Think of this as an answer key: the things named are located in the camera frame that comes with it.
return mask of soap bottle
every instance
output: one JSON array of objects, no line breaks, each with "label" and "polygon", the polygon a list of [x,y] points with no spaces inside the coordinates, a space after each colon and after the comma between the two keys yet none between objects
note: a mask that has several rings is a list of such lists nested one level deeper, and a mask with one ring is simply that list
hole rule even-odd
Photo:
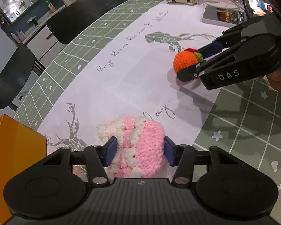
[{"label": "soap bottle", "polygon": [[56,8],[53,6],[53,4],[49,1],[46,1],[46,3],[48,4],[48,7],[50,8],[51,12],[55,12]]}]

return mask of pink yarn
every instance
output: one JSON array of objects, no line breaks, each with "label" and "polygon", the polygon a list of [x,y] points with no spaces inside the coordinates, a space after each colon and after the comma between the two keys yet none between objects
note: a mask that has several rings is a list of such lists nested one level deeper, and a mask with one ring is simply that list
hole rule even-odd
[{"label": "pink yarn", "polygon": [[150,178],[161,168],[165,132],[160,123],[144,117],[117,119],[100,125],[98,136],[100,140],[104,136],[108,138],[116,136],[123,140],[123,144],[118,145],[120,160],[114,158],[112,162],[114,166],[111,168],[113,176],[109,175],[110,179]]}]

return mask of metal screw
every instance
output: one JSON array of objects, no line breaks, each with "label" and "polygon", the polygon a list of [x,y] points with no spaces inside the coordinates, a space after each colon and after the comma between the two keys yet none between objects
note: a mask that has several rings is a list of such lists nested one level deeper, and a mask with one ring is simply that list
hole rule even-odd
[{"label": "metal screw", "polygon": [[185,177],[178,177],[178,178],[175,178],[174,182],[179,185],[185,185],[189,182],[189,180],[188,180],[188,178],[185,178]]},{"label": "metal screw", "polygon": [[93,178],[92,182],[97,185],[102,185],[107,182],[107,179],[104,177],[95,177],[95,178]]}]

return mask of yellow box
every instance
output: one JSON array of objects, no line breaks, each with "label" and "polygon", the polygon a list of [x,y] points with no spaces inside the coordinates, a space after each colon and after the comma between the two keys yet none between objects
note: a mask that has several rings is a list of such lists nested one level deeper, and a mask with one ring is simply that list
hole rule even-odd
[{"label": "yellow box", "polygon": [[46,156],[47,140],[7,115],[0,117],[0,225],[11,218],[3,198],[5,184]]}]

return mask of white heart pattern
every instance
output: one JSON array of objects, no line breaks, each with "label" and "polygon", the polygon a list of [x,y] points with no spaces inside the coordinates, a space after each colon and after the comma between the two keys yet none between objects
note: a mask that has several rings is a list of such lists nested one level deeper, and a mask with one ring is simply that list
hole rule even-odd
[{"label": "white heart pattern", "polygon": [[271,163],[274,172],[276,172],[278,170],[278,164],[279,164],[278,161],[273,161]]}]

